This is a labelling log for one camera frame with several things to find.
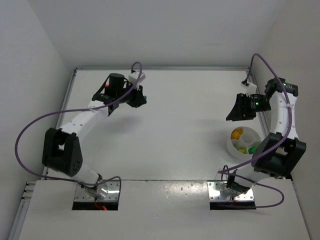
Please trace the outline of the green square lego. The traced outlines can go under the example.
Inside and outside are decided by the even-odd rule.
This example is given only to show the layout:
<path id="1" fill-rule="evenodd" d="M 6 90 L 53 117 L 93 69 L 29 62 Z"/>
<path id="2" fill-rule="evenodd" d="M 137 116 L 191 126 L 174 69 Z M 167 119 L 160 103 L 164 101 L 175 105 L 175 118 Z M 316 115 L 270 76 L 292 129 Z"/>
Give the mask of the green square lego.
<path id="1" fill-rule="evenodd" d="M 248 148 L 248 154 L 249 154 L 249 155 L 254 154 L 254 153 L 256 152 L 257 148 L 258 148 L 257 145 L 254 145 L 254 146 Z"/>

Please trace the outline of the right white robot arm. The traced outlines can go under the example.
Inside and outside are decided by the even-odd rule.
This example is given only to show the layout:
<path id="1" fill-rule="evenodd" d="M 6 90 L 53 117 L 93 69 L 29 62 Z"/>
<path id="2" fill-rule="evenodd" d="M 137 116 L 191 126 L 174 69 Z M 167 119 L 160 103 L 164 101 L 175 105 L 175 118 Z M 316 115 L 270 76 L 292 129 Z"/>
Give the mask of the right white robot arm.
<path id="1" fill-rule="evenodd" d="M 226 120 L 252 120 L 258 112 L 270 111 L 271 126 L 269 134 L 257 145 L 252 158 L 229 169 L 227 189 L 244 194 L 263 179 L 291 174 L 307 149 L 306 143 L 299 140 L 295 127 L 298 95 L 298 86 L 287 83 L 283 78 L 269 80 L 263 95 L 237 94 Z"/>

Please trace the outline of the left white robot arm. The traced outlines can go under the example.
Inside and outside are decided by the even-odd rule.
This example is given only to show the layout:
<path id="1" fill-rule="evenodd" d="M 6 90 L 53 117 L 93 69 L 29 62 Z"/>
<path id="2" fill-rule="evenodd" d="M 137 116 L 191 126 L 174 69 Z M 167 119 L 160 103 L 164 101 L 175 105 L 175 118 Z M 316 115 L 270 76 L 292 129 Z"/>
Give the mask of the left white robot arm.
<path id="1" fill-rule="evenodd" d="M 42 164 L 65 174 L 80 185 L 95 188 L 102 177 L 84 164 L 81 142 L 119 105 L 127 104 L 132 108 L 145 105 L 147 99 L 141 85 L 145 78 L 145 74 L 138 71 L 132 71 L 128 77 L 120 73 L 109 74 L 86 108 L 66 124 L 46 131 Z"/>

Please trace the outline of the lime green lego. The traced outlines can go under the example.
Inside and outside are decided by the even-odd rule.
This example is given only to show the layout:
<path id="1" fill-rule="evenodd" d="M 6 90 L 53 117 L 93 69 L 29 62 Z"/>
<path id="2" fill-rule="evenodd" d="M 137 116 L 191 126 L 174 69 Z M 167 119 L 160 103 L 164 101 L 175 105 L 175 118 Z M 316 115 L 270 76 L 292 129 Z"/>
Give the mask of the lime green lego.
<path id="1" fill-rule="evenodd" d="M 245 148 L 239 148 L 238 151 L 240 153 L 246 154 L 246 149 Z"/>

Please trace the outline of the yellow long lego brick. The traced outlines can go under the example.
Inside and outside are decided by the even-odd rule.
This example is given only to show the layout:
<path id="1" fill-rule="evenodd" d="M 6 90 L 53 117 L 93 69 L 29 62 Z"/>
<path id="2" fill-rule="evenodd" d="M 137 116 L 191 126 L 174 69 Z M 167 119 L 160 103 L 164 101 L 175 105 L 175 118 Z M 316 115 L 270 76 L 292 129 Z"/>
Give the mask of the yellow long lego brick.
<path id="1" fill-rule="evenodd" d="M 230 138 L 231 138 L 232 140 L 238 140 L 243 133 L 244 133 L 244 129 L 243 129 L 242 127 L 235 128 L 235 129 L 232 131 L 232 133 L 231 133 L 231 135 L 230 135 Z"/>

